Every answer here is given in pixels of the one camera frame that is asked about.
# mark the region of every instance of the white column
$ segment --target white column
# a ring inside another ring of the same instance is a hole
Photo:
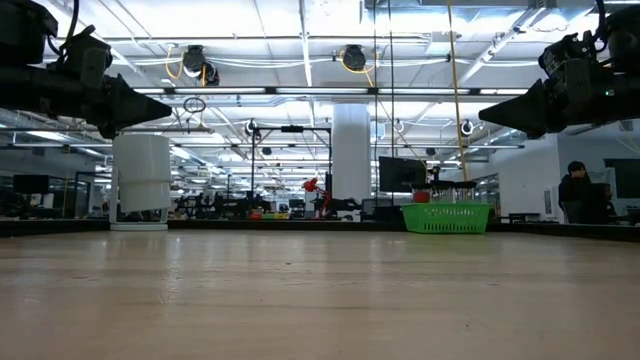
[[[367,104],[333,106],[333,197],[371,197],[371,142]]]

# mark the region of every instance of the computer monitor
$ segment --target computer monitor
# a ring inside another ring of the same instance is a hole
[[[427,169],[420,160],[380,156],[380,191],[411,192],[412,184],[424,184]]]
[[[302,200],[302,199],[289,199],[289,208],[290,209],[303,208],[303,207],[305,207],[304,200]]]
[[[49,175],[13,175],[13,192],[18,194],[48,194]]]

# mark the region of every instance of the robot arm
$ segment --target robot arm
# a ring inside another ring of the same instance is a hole
[[[521,130],[531,138],[570,125],[604,125],[640,117],[640,5],[605,19],[597,0],[600,26],[592,35],[565,36],[547,47],[538,62],[548,79],[522,96],[480,111],[482,120]],[[604,43],[596,49],[596,40]],[[608,46],[611,58],[597,54]]]
[[[60,57],[42,68],[34,65],[43,60],[45,39],[58,31],[49,11],[33,1],[7,0],[0,2],[0,18],[0,107],[84,118],[108,139],[127,126],[171,115],[169,106],[133,91],[122,76],[104,74],[110,46],[91,37],[93,26],[60,49],[49,42]]]

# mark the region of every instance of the green basket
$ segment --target green basket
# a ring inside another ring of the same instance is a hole
[[[409,204],[402,206],[407,230],[421,234],[484,234],[490,204]]]

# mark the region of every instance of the red object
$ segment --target red object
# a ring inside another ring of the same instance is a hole
[[[324,203],[322,203],[322,207],[320,207],[320,211],[318,211],[318,216],[320,219],[322,219],[324,215],[324,209],[327,208],[327,205],[329,205],[329,201],[331,201],[331,193],[319,188],[317,184],[318,178],[313,178],[311,180],[305,181],[304,184],[302,184],[302,187],[307,192],[317,192],[324,197]]]
[[[428,203],[431,201],[431,195],[426,191],[418,191],[413,193],[413,202]]]

